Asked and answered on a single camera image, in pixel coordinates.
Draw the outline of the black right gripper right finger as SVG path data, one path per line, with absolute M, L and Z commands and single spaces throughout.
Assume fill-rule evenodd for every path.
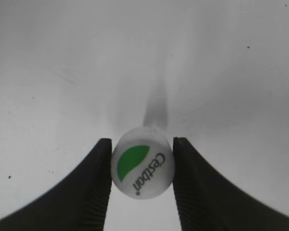
M 220 174 L 187 138 L 173 139 L 173 191 L 183 231 L 289 231 L 289 216 Z

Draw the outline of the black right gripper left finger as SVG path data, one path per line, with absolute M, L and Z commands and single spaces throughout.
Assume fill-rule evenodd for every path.
M 0 219 L 0 231 L 103 231 L 111 192 L 112 141 L 100 139 L 46 193 Z

